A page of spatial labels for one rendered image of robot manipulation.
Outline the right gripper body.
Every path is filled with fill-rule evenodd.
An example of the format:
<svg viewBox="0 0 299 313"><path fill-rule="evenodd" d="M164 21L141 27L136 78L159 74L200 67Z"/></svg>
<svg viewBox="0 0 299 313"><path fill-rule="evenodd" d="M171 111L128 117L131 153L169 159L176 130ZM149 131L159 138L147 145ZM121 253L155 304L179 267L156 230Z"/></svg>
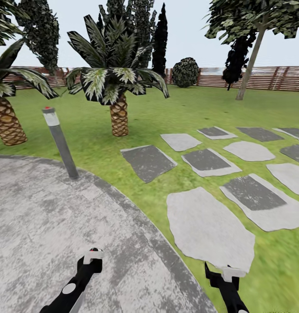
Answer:
<svg viewBox="0 0 299 313"><path fill-rule="evenodd" d="M226 293L229 292L235 292L236 294L239 294L239 278L237 276L232 277L232 282L225 282L221 275L211 272L209 281L211 287L219 288L220 293L223 297Z"/></svg>

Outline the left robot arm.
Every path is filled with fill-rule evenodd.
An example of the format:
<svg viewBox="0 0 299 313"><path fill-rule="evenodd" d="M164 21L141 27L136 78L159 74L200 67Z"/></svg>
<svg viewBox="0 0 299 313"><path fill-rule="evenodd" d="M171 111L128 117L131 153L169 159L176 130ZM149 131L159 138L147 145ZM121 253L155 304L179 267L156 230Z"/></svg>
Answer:
<svg viewBox="0 0 299 313"><path fill-rule="evenodd" d="M50 305L42 307L40 313L78 313L84 299L84 290L94 273L101 273L106 252L88 251L77 263L77 274L62 289Z"/></svg>

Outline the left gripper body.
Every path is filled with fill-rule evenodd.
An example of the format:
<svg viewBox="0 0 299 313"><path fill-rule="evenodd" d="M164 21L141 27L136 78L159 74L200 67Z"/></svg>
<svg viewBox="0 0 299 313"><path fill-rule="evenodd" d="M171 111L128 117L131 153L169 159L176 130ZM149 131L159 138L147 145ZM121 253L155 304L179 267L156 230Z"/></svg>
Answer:
<svg viewBox="0 0 299 313"><path fill-rule="evenodd" d="M102 259L93 259L90 264L83 264L84 258L80 258L77 263L77 273L85 272L88 277L91 278L94 273L101 273L102 271Z"/></svg>

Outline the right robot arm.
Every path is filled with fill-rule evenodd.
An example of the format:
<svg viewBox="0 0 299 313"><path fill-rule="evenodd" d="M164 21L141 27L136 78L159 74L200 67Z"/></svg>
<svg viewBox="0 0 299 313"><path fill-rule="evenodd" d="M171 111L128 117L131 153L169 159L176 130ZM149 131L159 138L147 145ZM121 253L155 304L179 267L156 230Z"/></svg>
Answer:
<svg viewBox="0 0 299 313"><path fill-rule="evenodd" d="M221 267L223 273L210 272L205 264L206 277L211 287L217 287L223 296L228 313L249 313L244 302L239 297L239 278L244 278L246 273L241 268L229 265Z"/></svg>

